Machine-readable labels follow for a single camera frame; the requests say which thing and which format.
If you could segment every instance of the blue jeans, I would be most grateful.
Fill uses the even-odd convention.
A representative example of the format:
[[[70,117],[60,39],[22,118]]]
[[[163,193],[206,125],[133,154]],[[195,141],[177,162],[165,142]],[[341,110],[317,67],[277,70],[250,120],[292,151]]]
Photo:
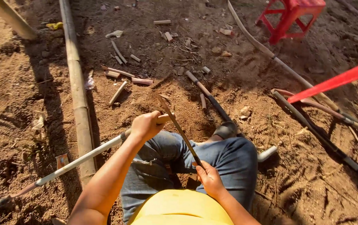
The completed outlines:
[[[257,182],[257,151],[254,144],[240,137],[196,146],[190,141],[200,160],[215,167],[223,185],[247,210],[251,208]],[[196,173],[194,158],[183,138],[176,133],[161,131],[140,149],[126,174],[121,189],[123,222],[151,195],[174,189],[165,164],[173,173]],[[203,185],[196,191],[206,194]]]

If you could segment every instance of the dirt ground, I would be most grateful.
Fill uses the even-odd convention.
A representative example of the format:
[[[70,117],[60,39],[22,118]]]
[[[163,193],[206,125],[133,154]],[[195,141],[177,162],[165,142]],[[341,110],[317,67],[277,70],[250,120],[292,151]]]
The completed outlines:
[[[303,87],[244,37],[226,1],[212,1],[210,7],[204,0],[140,0],[137,7],[132,7],[134,2],[71,1],[83,73],[87,75],[94,70],[95,88],[87,91],[87,100],[96,146],[130,127],[137,115],[161,109],[152,97],[155,93],[169,97],[169,106],[189,139],[206,140],[222,119],[209,102],[208,110],[202,111],[200,90],[186,75],[174,71],[183,66],[196,71],[193,74],[259,152],[278,146],[277,154],[259,164],[257,191],[262,195],[256,195],[252,211],[259,222],[273,224],[281,216],[287,216],[297,224],[358,224],[358,175],[342,165],[311,133],[299,134],[302,125],[282,110],[270,90],[279,88],[296,93]],[[348,2],[358,9],[358,0]],[[45,28],[41,24],[44,21],[61,21],[58,1],[9,0],[9,3],[37,30]],[[327,7],[302,40],[281,40],[275,46],[267,43],[266,28],[254,24],[266,6],[265,1],[237,0],[232,5],[258,41],[309,82],[317,84],[358,65],[358,18],[335,0],[326,3]],[[102,5],[106,6],[105,11],[101,10]],[[173,23],[155,26],[153,20]],[[234,37],[215,31],[225,24],[233,26]],[[122,37],[113,39],[129,61],[126,66],[120,66],[110,56],[114,50],[105,35],[115,30],[124,31]],[[168,43],[159,31],[178,33],[179,37]],[[184,51],[187,38],[198,46],[192,50],[197,54]],[[212,53],[213,47],[233,55],[216,55]],[[130,54],[142,62],[130,59]],[[130,83],[118,98],[121,105],[111,107],[109,100],[127,79],[107,78],[100,64],[140,74],[154,80],[154,84]],[[203,66],[212,72],[202,75],[198,71]],[[358,82],[331,90],[327,95],[358,118]],[[251,107],[252,115],[247,121],[240,121],[239,111],[244,106]],[[323,111],[298,107],[358,162],[358,143],[345,125]],[[32,135],[39,134],[29,125],[40,113],[46,117],[48,133],[33,141]],[[172,123],[165,129],[176,132]],[[97,166],[102,166],[115,150],[98,156]],[[65,153],[70,161],[78,157],[63,33],[46,32],[36,41],[24,41],[16,38],[0,18],[0,198],[55,171],[55,156]],[[178,178],[184,188],[198,185],[191,175]],[[0,208],[0,224],[52,224],[53,217],[67,221],[80,193],[79,170],[74,169]],[[111,223],[122,224],[120,199],[110,215]]]

